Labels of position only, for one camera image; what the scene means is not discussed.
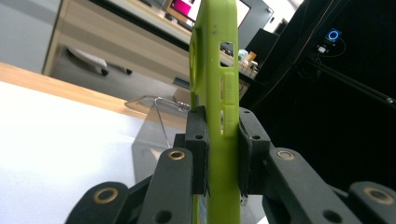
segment gray floor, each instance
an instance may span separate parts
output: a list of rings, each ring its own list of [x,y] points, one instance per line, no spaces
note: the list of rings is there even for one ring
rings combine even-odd
[[[124,68],[107,64],[109,74],[102,76],[100,68],[84,63],[66,52],[66,48],[53,66],[52,77],[99,91],[124,100],[133,100],[143,95],[161,96],[173,100],[176,87],[133,72],[127,75]]]

